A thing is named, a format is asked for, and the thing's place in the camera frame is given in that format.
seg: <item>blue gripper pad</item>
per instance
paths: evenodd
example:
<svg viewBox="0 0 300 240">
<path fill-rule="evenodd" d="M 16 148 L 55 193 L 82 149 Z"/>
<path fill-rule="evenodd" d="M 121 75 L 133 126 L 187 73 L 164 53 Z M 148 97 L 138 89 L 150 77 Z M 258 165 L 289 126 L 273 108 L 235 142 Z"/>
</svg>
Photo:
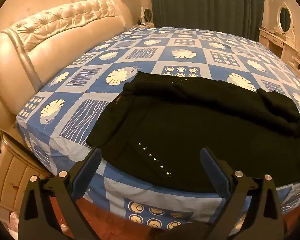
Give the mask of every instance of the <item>blue gripper pad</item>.
<svg viewBox="0 0 300 240">
<path fill-rule="evenodd" d="M 229 199 L 231 197 L 231 183 L 206 148 L 200 151 L 200 162 L 217 194 L 222 198 Z"/>
<path fill-rule="evenodd" d="M 84 193 L 87 191 L 87 188 L 96 173 L 102 160 L 102 153 L 99 148 L 96 148 L 90 157 L 87 160 L 84 160 L 85 163 L 78 172 L 72 183 L 71 198 L 77 200 L 82 198 Z"/>
</svg>

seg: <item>floor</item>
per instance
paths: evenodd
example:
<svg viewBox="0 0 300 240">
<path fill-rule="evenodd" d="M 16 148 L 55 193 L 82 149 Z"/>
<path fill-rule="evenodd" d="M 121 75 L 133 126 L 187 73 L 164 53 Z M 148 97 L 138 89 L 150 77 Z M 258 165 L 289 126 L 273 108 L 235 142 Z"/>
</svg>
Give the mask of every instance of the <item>floor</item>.
<svg viewBox="0 0 300 240">
<path fill-rule="evenodd" d="M 57 200 L 51 198 L 51 203 L 59 224 L 66 225 L 66 221 L 62 216 Z M 83 198 L 77 201 L 77 205 L 87 222 L 101 240 L 152 240 L 155 235 L 162 232 L 159 229 L 152 229 L 148 226 L 139 225 L 105 212 Z M 295 208 L 289 214 L 284 215 L 288 230 L 293 226 L 299 215 L 300 206 Z M 67 232 L 66 235 L 73 237 L 71 232 Z"/>
</svg>

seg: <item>nightstand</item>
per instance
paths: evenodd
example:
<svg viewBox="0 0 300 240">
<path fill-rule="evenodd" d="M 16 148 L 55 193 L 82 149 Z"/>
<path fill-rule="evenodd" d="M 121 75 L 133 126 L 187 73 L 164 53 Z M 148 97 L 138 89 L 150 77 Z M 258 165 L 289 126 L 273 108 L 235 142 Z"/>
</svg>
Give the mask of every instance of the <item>nightstand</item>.
<svg viewBox="0 0 300 240">
<path fill-rule="evenodd" d="M 133 27 L 145 27 L 147 29 L 155 28 L 153 23 L 146 23 L 146 24 L 142 24 L 142 25 L 136 24 Z"/>
</svg>

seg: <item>oval mirror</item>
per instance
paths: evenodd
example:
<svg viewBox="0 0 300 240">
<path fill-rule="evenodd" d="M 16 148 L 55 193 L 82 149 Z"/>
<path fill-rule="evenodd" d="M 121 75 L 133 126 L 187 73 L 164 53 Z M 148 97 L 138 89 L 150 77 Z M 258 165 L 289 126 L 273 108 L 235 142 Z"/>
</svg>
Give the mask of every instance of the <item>oval mirror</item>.
<svg viewBox="0 0 300 240">
<path fill-rule="evenodd" d="M 287 8 L 281 8 L 280 12 L 280 27 L 284 32 L 287 32 L 290 29 L 291 18 L 290 13 Z"/>
</svg>

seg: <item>vanity table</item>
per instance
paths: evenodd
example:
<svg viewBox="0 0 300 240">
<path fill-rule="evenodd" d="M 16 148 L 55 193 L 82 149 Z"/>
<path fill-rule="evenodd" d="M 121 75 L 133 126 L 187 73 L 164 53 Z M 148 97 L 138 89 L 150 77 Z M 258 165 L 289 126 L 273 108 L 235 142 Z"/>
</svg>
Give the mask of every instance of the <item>vanity table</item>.
<svg viewBox="0 0 300 240">
<path fill-rule="evenodd" d="M 266 48 L 271 50 L 276 54 L 284 63 L 292 62 L 292 57 L 298 54 L 295 46 L 286 42 L 281 37 L 277 36 L 275 33 L 264 30 L 260 30 L 259 42 Z"/>
<path fill-rule="evenodd" d="M 276 54 L 284 63 L 293 62 L 298 54 L 292 13 L 285 3 L 279 8 L 274 30 L 261 27 L 259 42 Z"/>
</svg>

